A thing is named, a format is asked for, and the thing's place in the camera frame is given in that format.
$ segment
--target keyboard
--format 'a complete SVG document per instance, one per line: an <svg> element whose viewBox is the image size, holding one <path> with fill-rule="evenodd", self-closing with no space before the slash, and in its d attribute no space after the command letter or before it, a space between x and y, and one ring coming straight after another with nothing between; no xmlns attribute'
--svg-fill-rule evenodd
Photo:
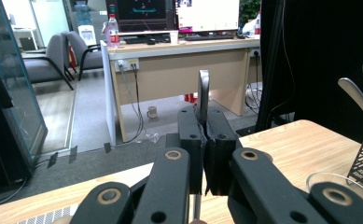
<svg viewBox="0 0 363 224"><path fill-rule="evenodd" d="M200 40L218 40L218 39L233 39L233 35L190 35L186 36L187 41L200 41Z"/></svg>
<svg viewBox="0 0 363 224"><path fill-rule="evenodd" d="M170 36L144 36L136 38L124 38L126 44L146 44L149 39L155 39L155 43L170 43Z"/></svg>

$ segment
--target plastic bottle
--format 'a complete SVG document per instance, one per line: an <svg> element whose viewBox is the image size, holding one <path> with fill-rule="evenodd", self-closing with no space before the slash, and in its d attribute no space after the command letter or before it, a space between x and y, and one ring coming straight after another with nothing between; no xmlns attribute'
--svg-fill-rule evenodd
<svg viewBox="0 0 363 224"><path fill-rule="evenodd" d="M255 35L260 35L260 11L258 12L258 15L257 15L257 23L255 25L255 32L254 32Z"/></svg>
<svg viewBox="0 0 363 224"><path fill-rule="evenodd" d="M89 12L89 7L84 4L75 5L77 24L80 25L91 25L91 14Z"/></svg>
<svg viewBox="0 0 363 224"><path fill-rule="evenodd" d="M108 37L107 37L107 46L117 48L119 47L119 29L118 23L115 19L115 14L109 14L109 21L107 24L108 29Z"/></svg>

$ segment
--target power outlet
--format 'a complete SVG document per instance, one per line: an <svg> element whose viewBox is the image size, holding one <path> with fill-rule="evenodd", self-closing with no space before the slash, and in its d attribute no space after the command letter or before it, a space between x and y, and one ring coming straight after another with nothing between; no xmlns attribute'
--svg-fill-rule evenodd
<svg viewBox="0 0 363 224"><path fill-rule="evenodd" d="M260 49L258 48L250 49L250 57L252 58L260 57Z"/></svg>
<svg viewBox="0 0 363 224"><path fill-rule="evenodd" d="M130 71L134 69L139 69L140 65L138 63L138 59L120 59L115 61L115 71L120 72L120 68L122 67L122 71Z"/></svg>

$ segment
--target white desk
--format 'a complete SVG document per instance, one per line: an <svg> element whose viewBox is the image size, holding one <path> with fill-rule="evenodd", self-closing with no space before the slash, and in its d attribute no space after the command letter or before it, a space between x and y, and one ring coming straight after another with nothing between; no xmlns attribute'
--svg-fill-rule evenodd
<svg viewBox="0 0 363 224"><path fill-rule="evenodd" d="M245 87L256 81L256 65L250 63L249 49L258 48L258 39L194 41L185 45L135 44L108 49L109 70L112 77L118 112L110 125L118 125L121 141L127 141L121 105L134 103L127 97L127 88L121 73L116 71L118 60L138 59L138 87L140 102L183 95L198 91L199 70L210 73L212 99L241 116L244 108ZM124 72L132 93L135 93L133 71Z"/></svg>

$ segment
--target monitor screen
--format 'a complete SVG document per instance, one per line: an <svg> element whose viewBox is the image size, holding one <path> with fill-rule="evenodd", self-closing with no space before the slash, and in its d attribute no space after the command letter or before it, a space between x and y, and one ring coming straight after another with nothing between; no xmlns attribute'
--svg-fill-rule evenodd
<svg viewBox="0 0 363 224"><path fill-rule="evenodd" d="M144 32L175 30L175 0L106 0L115 5L119 31Z"/></svg>
<svg viewBox="0 0 363 224"><path fill-rule="evenodd" d="M180 33L237 31L240 0L177 0Z"/></svg>

